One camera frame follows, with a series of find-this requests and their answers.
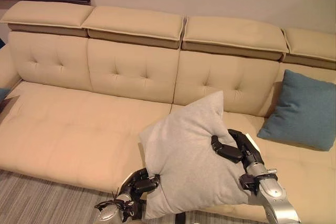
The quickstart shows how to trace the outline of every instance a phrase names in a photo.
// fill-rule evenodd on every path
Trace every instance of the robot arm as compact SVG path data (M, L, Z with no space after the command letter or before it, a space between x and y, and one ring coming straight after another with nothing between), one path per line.
M266 169L258 147L249 136L240 131L229 129L238 148L219 142L212 136L213 150L234 163L242 161L246 174L239 178L244 190L252 191L263 205L267 219L271 224L301 223L294 207L287 199L287 193L278 183L276 169Z

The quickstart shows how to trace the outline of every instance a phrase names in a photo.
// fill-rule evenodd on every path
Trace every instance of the sofa cushion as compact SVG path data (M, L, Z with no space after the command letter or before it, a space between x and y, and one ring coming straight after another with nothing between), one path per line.
M160 175L159 187L147 196L146 218L158 218L218 204L248 203L239 177L242 163L217 155L212 135L233 147L223 124L223 92L210 94L171 113L140 133L149 175Z
M89 39L94 92L172 103L179 51Z
M178 48L183 17L115 6L98 6L83 23L92 38Z
M227 17L189 17L182 48L272 60L288 52L279 27Z
M108 192L144 167L138 133L171 108L29 82L12 97L0 124L0 169Z
M285 70L275 111L258 137L329 150L336 137L336 86Z
M88 5L19 1L5 13L1 22L9 23L13 30L86 36L81 25L92 10Z
M289 55L287 63L336 69L336 35L299 28L283 29Z
M172 112L181 106L173 104ZM260 148L266 168L277 168L279 182L287 190L302 223L336 222L336 143L327 152L257 137L266 118L224 112L228 129L248 133ZM267 222L261 206L219 205L204 209L236 218Z
M11 31L9 47L17 72L25 81L92 90L88 38Z
M181 51L174 104L187 105L223 90L225 111L257 115L278 68L270 60Z

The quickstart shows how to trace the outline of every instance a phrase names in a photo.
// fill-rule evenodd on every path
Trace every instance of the sofa armrest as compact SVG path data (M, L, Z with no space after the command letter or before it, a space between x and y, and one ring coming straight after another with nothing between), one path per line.
M8 45L0 49L0 88L11 89L21 79L10 56Z

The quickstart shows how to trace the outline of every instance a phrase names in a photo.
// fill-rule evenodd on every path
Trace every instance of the sofa seat cushion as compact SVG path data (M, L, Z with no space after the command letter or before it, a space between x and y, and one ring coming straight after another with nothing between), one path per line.
M173 105L172 111L181 106ZM257 137L266 118L224 112L228 129L250 134L260 148L266 168L278 170L279 182L287 190L302 223L336 223L336 144L328 151L316 151ZM221 205L206 211L267 222L261 206Z
M114 191L144 167L138 134L171 105L21 82L0 124L0 169Z

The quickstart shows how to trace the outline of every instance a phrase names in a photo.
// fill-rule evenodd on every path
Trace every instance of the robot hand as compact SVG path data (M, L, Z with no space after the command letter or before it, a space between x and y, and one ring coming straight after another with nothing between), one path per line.
M248 134L229 129L229 134L236 141L238 148L219 142L212 136L213 150L220 156L234 163L241 161L246 174L239 178L244 190L253 192L263 205L266 217L271 224L301 223L294 207L287 199L287 193L278 183L276 169L266 169L260 150Z
M101 202L95 206L100 213L94 224L122 224L131 219L142 218L144 200L141 195L157 188L160 176L149 178L146 168L131 174L123 183L120 192L113 200Z

